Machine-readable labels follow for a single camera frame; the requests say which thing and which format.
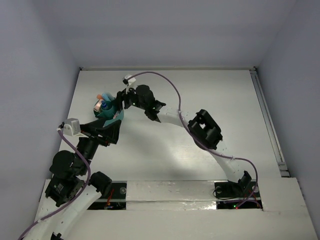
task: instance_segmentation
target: wall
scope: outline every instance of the wall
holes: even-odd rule
[[[258,67],[282,152],[320,237],[320,1],[298,0]]]
[[[50,14],[29,0],[0,1],[0,233],[32,223],[79,73]]]
[[[47,1],[82,67],[252,67],[296,0]]]

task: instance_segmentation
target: gray wall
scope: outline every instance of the gray wall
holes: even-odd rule
[[[282,152],[320,237],[320,1],[298,0],[258,68]]]
[[[29,0],[0,1],[0,239],[32,223],[79,68]]]
[[[47,1],[82,67],[252,67],[296,0]]]

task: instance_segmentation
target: white table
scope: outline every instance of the white table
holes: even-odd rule
[[[78,118],[80,123],[95,120],[92,108],[96,95],[104,91],[115,95],[125,88],[122,78],[137,72],[81,71],[68,117]],[[180,91],[183,110],[197,112],[206,109],[221,127],[224,141],[233,155],[254,162],[259,173],[264,211],[189,210],[168,202],[156,206],[135,203],[129,204],[127,210],[86,211],[65,240],[316,240],[296,179],[281,178],[249,71],[159,72],[172,80]],[[175,91],[164,79],[148,74],[137,77],[137,83],[149,85],[157,100],[172,107],[178,106]],[[73,144],[78,143],[77,138],[68,139]],[[70,148],[63,142],[60,150]],[[255,177],[249,165],[240,164]],[[142,202],[163,199],[161,191],[154,187],[155,182],[149,181],[164,180],[177,185],[181,183],[178,181],[193,181],[190,182],[192,186],[210,184],[197,183],[198,180],[226,179],[215,160],[200,150],[183,128],[152,122],[142,110],[134,107],[125,111],[117,145],[100,146],[91,170],[93,173],[104,172],[113,181],[129,181],[127,196]],[[153,187],[146,191],[146,186]],[[192,187],[190,196],[182,196],[187,190],[179,189],[168,197],[179,202],[185,198],[193,199],[193,193],[198,196],[196,191],[192,192]],[[199,196],[210,201],[204,192]]]

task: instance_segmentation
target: orange object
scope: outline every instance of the orange object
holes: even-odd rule
[[[99,99],[99,100],[103,100],[103,99],[104,99],[104,98],[101,96],[101,94],[98,94],[98,95],[96,96],[96,98]]]

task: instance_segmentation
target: light blue object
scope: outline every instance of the light blue object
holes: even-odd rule
[[[117,113],[117,109],[111,104],[111,101],[114,100],[115,98],[109,93],[109,92],[104,92],[102,95],[102,98],[104,101],[101,103],[101,112],[95,112],[94,115],[97,118],[107,118],[108,120],[105,121],[104,127],[108,126],[109,124],[117,121],[117,120],[123,120],[125,113],[122,110],[115,118],[115,114]]]

